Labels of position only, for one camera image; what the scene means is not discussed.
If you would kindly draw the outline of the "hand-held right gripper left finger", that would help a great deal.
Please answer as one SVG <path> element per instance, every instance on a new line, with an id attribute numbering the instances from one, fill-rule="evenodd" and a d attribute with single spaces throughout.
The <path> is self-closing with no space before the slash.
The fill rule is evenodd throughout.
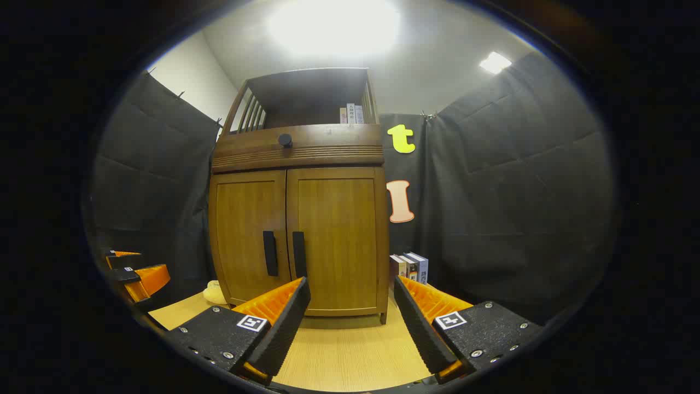
<path id="1" fill-rule="evenodd" d="M 233 309 L 213 306 L 164 333 L 165 341 L 227 373 L 271 383 L 311 301 L 306 277 Z"/>

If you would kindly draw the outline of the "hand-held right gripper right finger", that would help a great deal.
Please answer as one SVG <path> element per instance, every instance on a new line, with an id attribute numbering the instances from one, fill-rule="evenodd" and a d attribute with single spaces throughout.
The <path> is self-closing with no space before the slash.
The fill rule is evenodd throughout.
<path id="1" fill-rule="evenodd" d="M 491 369 L 535 344 L 543 326 L 493 301 L 471 304 L 396 275 L 393 296 L 438 384 Z"/>

